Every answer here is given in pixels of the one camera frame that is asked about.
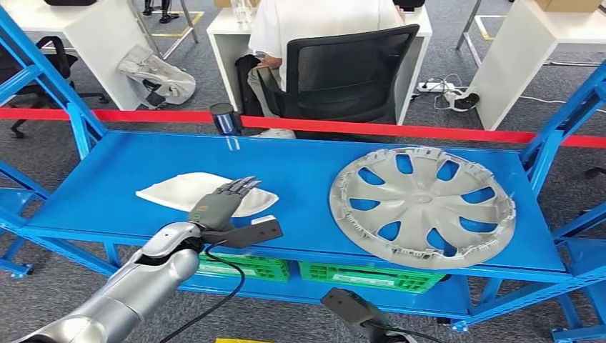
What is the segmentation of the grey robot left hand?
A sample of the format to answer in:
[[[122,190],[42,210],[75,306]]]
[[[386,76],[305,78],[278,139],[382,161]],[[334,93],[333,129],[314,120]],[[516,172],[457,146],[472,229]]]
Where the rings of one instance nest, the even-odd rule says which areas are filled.
[[[234,228],[232,215],[242,203],[243,198],[261,181],[250,176],[235,179],[203,196],[188,213],[187,221],[204,230],[228,232]]]

